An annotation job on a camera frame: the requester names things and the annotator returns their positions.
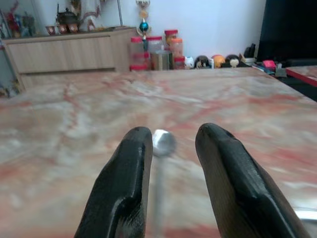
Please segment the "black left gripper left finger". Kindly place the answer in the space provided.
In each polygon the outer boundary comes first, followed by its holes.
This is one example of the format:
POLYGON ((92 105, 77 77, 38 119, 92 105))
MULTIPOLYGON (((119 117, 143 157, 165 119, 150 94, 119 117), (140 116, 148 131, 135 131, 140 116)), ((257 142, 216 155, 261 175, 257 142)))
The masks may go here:
POLYGON ((145 236, 152 158, 151 131, 128 131, 94 183, 76 238, 145 236))

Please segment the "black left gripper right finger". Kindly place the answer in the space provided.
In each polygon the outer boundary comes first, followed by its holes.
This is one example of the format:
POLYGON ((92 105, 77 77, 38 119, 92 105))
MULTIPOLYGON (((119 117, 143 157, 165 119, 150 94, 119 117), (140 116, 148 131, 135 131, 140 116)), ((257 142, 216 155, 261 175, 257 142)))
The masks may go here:
POLYGON ((221 237, 310 236, 272 177, 233 134, 204 123, 195 146, 221 237))

